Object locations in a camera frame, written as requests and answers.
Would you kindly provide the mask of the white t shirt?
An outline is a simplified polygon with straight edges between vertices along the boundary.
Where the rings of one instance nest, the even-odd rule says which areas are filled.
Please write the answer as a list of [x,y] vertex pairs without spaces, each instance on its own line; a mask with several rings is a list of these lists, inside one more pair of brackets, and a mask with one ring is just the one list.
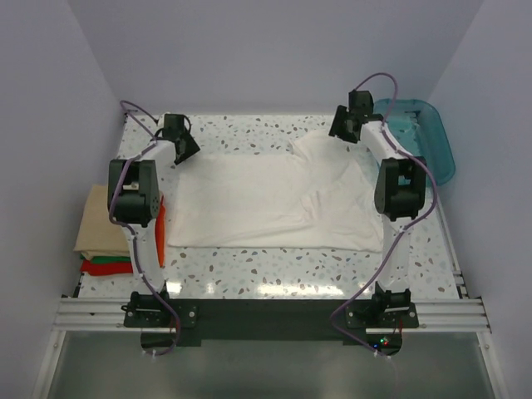
[[196,155],[178,173],[167,243],[379,253],[366,153],[313,131],[283,154]]

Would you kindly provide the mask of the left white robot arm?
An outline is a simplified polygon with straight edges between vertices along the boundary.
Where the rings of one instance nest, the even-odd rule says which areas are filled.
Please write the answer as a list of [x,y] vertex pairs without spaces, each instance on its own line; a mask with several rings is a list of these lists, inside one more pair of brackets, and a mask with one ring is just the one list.
[[162,293],[165,279],[157,244],[156,223],[161,210],[159,178],[162,172],[200,151],[191,135],[188,116],[166,113],[148,146],[130,159],[114,159],[108,168],[109,220],[126,237],[137,281],[136,291]]

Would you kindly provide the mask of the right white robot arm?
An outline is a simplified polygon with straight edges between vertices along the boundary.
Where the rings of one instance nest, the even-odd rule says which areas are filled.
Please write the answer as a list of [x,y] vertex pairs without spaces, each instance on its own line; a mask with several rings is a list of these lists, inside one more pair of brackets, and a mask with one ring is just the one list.
[[383,222],[383,257],[374,293],[402,294],[410,289],[409,229],[425,206],[426,163],[392,135],[384,117],[374,112],[369,91],[349,92],[348,105],[337,108],[329,135],[363,143],[377,161],[373,202]]

